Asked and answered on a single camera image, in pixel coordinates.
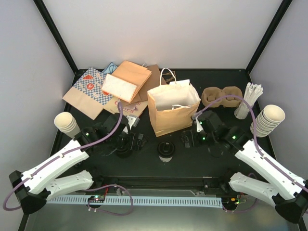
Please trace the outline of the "orange kraft paper bag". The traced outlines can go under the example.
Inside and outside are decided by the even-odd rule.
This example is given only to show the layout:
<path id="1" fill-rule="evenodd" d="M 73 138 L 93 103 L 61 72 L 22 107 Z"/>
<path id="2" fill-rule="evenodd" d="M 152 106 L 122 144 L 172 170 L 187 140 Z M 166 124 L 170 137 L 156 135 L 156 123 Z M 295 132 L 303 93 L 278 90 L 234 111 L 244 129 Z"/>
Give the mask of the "orange kraft paper bag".
<path id="1" fill-rule="evenodd" d="M 192 125 L 200 97 L 190 82 L 174 79 L 147 91 L 148 110 L 155 136 L 160 137 Z"/>

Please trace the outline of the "left black frame post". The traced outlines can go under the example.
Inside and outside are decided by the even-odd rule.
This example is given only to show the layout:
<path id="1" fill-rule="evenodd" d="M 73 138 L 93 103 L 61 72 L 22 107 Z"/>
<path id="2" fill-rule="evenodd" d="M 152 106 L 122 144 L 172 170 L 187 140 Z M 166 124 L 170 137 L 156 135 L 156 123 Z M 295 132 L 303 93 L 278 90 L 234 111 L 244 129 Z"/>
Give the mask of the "left black frame post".
<path id="1" fill-rule="evenodd" d="M 58 47 L 60 48 L 62 54 L 64 55 L 67 63 L 69 64 L 71 70 L 74 74 L 78 72 L 78 67 L 75 64 L 72 55 L 69 52 L 52 16 L 50 15 L 45 3 L 43 0 L 33 0 L 34 4 L 36 5 L 39 13 L 41 14 L 43 20 L 45 21 L 48 29 L 50 30 L 51 34 L 53 35 Z"/>

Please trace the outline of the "folded orange paper bag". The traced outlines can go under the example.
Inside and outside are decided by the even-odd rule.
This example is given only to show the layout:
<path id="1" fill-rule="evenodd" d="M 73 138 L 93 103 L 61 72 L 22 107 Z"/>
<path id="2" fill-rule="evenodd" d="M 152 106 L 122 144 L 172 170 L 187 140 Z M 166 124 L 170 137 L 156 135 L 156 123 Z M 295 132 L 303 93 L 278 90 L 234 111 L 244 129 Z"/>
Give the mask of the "folded orange paper bag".
<path id="1" fill-rule="evenodd" d="M 102 92 L 132 103 L 151 74 L 146 67 L 125 60 L 112 74 L 106 75 Z"/>

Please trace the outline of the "right stack of paper cups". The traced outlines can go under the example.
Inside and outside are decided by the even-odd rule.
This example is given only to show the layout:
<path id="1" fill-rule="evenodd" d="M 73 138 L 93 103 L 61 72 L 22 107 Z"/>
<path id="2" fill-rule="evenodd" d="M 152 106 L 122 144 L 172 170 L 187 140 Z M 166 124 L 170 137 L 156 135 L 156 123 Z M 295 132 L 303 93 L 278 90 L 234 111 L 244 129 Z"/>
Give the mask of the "right stack of paper cups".
<path id="1" fill-rule="evenodd" d="M 252 122 L 250 130 L 259 138 L 268 136 L 279 124 L 285 120 L 284 110 L 273 104 L 267 105 L 256 117 L 256 128 Z"/>

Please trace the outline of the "cup of white straws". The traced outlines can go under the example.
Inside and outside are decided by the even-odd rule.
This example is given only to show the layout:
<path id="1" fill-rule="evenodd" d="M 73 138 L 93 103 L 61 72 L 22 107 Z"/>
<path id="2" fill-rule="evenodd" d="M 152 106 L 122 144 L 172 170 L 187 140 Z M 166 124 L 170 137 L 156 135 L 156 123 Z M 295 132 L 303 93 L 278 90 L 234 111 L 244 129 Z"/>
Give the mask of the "cup of white straws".
<path id="1" fill-rule="evenodd" d="M 263 94 L 262 85 L 248 83 L 244 93 L 244 100 L 252 108 L 257 99 Z M 246 103 L 240 103 L 238 108 L 235 110 L 234 115 L 237 119 L 243 120 L 247 117 L 249 108 Z"/>

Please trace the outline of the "cream cakes printed paper bag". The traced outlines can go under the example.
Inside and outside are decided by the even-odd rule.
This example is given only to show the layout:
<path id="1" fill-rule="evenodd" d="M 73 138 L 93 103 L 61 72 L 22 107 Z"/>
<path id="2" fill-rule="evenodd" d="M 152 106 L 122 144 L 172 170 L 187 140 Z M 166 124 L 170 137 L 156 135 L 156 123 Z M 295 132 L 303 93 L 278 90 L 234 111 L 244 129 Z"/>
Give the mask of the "cream cakes printed paper bag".
<path id="1" fill-rule="evenodd" d="M 119 101 L 120 100 L 117 97 L 115 96 L 112 97 L 111 100 L 106 105 L 104 105 L 103 107 L 104 110 L 112 114 L 118 113 L 117 104 Z M 123 105 L 123 115 L 125 116 L 133 115 L 139 117 L 148 106 L 148 101 L 137 102 L 126 106 L 124 106 L 124 103 L 122 103 L 122 105 Z"/>

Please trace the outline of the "dark brown paper bag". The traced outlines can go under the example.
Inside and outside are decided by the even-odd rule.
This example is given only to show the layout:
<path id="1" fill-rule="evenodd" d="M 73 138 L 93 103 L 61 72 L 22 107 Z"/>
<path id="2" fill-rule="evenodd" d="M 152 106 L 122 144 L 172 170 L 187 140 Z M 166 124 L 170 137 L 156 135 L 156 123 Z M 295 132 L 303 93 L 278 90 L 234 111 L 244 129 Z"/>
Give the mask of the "dark brown paper bag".
<path id="1" fill-rule="evenodd" d="M 151 90 L 153 88 L 158 87 L 160 85 L 160 83 L 162 85 L 166 84 L 166 81 L 164 80 L 164 78 L 162 78 L 161 82 L 159 82 L 161 72 L 159 71 L 158 65 L 156 65 L 156 64 L 155 65 L 149 65 L 146 68 L 151 71 L 151 75 L 138 92 L 141 102 L 147 100 L 147 91 L 148 90 Z"/>

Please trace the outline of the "blue checkered paper bag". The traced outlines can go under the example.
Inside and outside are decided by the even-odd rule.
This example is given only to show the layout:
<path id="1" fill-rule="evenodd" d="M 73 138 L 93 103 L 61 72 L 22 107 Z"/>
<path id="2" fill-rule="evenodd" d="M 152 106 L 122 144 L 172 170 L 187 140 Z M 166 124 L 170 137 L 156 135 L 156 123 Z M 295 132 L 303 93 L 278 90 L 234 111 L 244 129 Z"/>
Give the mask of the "blue checkered paper bag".
<path id="1" fill-rule="evenodd" d="M 112 98 L 111 94 L 102 91 L 105 78 L 103 72 L 89 68 L 63 96 L 63 100 L 95 120 Z"/>

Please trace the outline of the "stack of paper cups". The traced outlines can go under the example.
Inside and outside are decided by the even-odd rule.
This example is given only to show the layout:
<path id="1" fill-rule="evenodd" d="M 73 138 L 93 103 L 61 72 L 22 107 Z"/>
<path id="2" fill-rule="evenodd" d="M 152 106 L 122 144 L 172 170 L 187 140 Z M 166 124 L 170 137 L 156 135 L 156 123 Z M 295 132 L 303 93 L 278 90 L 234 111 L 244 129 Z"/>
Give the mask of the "stack of paper cups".
<path id="1" fill-rule="evenodd" d="M 55 126 L 65 135 L 74 139 L 80 132 L 75 118 L 69 112 L 62 112 L 54 119 Z"/>
<path id="2" fill-rule="evenodd" d="M 256 128 L 252 122 L 250 130 L 259 138 L 268 136 L 279 124 L 285 120 L 284 110 L 273 104 L 267 105 L 256 117 Z"/>

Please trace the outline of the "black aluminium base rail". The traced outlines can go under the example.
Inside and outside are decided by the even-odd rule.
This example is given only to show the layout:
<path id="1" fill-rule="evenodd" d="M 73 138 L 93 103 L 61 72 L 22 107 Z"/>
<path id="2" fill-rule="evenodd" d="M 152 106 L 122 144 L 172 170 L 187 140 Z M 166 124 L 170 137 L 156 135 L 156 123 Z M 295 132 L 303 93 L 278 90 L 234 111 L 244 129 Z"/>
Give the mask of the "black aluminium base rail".
<path id="1" fill-rule="evenodd" d="M 153 190 L 197 190 L 209 195 L 233 196 L 239 195 L 227 185 L 227 182 L 217 177 L 120 177 L 104 176 L 98 180 L 101 186 L 119 184 L 127 189 Z"/>

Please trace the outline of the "light blue paper bag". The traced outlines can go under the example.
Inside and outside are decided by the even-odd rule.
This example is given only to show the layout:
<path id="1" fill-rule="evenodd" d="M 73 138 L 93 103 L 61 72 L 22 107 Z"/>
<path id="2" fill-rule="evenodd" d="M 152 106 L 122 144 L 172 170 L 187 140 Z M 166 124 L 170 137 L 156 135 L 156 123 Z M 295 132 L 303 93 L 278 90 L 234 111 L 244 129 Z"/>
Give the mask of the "light blue paper bag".
<path id="1" fill-rule="evenodd" d="M 111 62 L 101 73 L 104 74 L 112 74 L 118 68 L 113 62 Z"/>

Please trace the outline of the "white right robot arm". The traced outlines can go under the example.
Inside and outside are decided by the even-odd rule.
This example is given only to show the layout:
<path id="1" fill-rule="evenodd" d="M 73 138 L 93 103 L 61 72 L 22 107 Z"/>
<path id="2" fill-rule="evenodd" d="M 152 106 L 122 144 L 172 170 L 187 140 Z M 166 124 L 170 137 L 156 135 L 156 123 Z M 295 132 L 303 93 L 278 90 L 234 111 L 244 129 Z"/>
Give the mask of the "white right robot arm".
<path id="1" fill-rule="evenodd" d="M 192 116 L 193 130 L 182 139 L 187 147 L 215 147 L 217 155 L 232 154 L 253 168 L 264 181 L 228 170 L 219 181 L 224 194 L 245 193 L 275 208 L 285 220 L 297 224 L 308 210 L 308 182 L 267 154 L 241 128 L 228 127 L 213 111 Z"/>

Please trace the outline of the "right black frame post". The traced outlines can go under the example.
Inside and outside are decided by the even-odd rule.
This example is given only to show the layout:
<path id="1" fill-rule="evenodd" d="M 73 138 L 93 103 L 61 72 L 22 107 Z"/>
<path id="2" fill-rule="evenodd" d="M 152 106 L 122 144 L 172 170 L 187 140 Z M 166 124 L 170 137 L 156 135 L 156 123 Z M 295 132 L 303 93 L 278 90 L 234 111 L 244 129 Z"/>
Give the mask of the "right black frame post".
<path id="1" fill-rule="evenodd" d="M 290 7 L 293 0 L 282 0 L 273 19 L 271 20 L 267 30 L 265 31 L 260 43 L 258 44 L 252 58 L 250 59 L 245 71 L 250 74 L 255 67 L 256 63 L 258 62 L 259 58 L 261 57 L 264 49 L 266 48 L 268 42 L 270 41 L 271 37 L 273 36 L 275 30 L 277 29 L 278 25 L 280 24 L 281 20 L 283 19 L 285 13 L 287 12 L 288 8 Z"/>

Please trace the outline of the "black cup lid stack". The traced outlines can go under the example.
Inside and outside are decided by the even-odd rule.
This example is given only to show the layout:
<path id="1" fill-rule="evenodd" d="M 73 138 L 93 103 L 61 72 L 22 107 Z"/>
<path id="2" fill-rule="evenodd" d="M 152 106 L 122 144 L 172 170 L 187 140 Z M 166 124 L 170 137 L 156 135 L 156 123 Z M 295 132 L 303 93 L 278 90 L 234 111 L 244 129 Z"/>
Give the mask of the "black cup lid stack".
<path id="1" fill-rule="evenodd" d="M 128 158 L 132 154 L 132 146 L 131 145 L 122 145 L 116 148 L 116 155 L 119 158 Z"/>

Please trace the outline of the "left stack of paper cups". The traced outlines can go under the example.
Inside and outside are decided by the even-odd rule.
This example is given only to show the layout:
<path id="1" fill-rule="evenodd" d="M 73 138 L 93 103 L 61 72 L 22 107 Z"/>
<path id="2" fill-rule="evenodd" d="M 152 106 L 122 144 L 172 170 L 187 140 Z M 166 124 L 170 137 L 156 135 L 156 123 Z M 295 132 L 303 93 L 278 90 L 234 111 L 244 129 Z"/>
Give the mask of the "left stack of paper cups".
<path id="1" fill-rule="evenodd" d="M 54 119 L 55 126 L 65 135 L 74 139 L 80 132 L 75 118 L 69 112 L 62 112 Z"/>

